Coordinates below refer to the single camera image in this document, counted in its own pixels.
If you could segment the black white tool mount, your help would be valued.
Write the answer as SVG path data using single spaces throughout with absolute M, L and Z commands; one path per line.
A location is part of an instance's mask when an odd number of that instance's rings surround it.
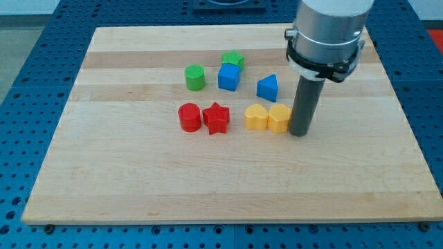
M 333 82 L 341 83 L 356 69 L 364 46 L 365 41 L 361 40 L 358 42 L 354 52 L 348 59 L 335 64 L 322 64 L 319 62 L 310 62 L 309 60 L 301 57 L 294 50 L 293 42 L 289 40 L 287 42 L 286 56 L 289 66 L 308 80 L 320 81 L 329 79 Z

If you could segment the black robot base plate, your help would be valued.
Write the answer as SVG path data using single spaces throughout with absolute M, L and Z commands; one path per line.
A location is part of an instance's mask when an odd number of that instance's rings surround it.
M 194 12 L 266 10 L 266 0 L 192 0 Z

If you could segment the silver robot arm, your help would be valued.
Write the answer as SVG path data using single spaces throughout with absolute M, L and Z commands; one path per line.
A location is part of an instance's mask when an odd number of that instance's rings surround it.
M 288 130 L 304 136 L 326 80 L 343 82 L 365 45 L 362 31 L 373 0 L 301 0 L 293 26 L 284 31 L 290 67 L 300 74 Z

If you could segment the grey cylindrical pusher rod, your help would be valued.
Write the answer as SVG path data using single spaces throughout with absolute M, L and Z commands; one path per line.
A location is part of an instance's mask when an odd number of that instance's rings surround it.
M 324 83 L 324 79 L 300 76 L 288 124 L 290 134 L 301 137 L 308 133 Z

